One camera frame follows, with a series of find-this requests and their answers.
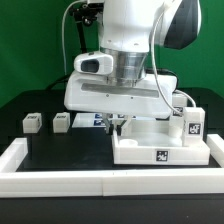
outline white platform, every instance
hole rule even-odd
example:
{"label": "white platform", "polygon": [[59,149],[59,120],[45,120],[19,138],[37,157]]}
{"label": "white platform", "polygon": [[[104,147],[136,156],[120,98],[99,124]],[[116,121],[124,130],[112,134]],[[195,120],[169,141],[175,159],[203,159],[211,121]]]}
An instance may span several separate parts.
{"label": "white platform", "polygon": [[[224,141],[209,138],[223,160]],[[224,193],[223,168],[15,172],[26,154],[26,139],[16,139],[0,157],[1,198]]]}

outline black cable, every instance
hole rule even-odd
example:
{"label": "black cable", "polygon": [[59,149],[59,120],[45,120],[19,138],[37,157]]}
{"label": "black cable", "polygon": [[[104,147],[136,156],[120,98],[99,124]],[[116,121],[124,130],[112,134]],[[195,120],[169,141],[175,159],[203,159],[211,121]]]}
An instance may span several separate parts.
{"label": "black cable", "polygon": [[45,90],[47,90],[47,91],[48,90],[52,90],[53,87],[55,87],[57,84],[68,82],[69,77],[70,77],[70,75],[64,75],[64,76],[62,76],[61,78],[57,79],[52,84],[50,84],[49,86],[47,86]]}

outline white box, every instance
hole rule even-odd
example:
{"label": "white box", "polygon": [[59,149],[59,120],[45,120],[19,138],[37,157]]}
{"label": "white box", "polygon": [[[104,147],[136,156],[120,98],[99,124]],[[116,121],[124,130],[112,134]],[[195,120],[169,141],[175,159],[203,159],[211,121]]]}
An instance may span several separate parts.
{"label": "white box", "polygon": [[23,120],[24,133],[37,133],[42,126],[42,116],[40,113],[30,113]]}
{"label": "white box", "polygon": [[69,113],[57,113],[53,120],[54,133],[66,133],[70,126]]}
{"label": "white box", "polygon": [[183,146],[200,145],[204,133],[205,111],[202,108],[184,108]]}

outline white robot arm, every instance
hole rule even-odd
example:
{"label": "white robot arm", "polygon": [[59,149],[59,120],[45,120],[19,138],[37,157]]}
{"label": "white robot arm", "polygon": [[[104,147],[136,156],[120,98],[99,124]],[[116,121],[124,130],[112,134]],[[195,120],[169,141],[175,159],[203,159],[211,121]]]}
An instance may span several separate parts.
{"label": "white robot arm", "polygon": [[[198,0],[88,0],[101,6],[98,52],[79,55],[65,96],[70,110],[167,118],[170,108],[161,98],[153,75],[146,74],[152,30],[155,43],[182,49],[200,30]],[[172,104],[176,77],[159,76],[161,89]]]}

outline black table surface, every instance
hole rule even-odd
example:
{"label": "black table surface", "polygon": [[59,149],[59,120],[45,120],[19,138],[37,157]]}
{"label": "black table surface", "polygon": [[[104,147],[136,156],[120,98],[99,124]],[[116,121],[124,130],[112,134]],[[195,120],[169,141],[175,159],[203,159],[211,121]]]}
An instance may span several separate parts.
{"label": "black table surface", "polygon": [[[211,90],[187,88],[206,111],[205,135],[224,137],[224,99]],[[28,155],[18,172],[180,168],[114,165],[111,137],[103,128],[70,128],[53,133],[53,118],[66,111],[63,90],[27,91],[0,108],[0,154],[18,137]],[[38,134],[24,135],[27,113],[42,114]],[[70,112],[71,120],[76,112]],[[209,167],[219,167],[211,157]],[[1,223],[223,223],[224,194],[0,199]]]}

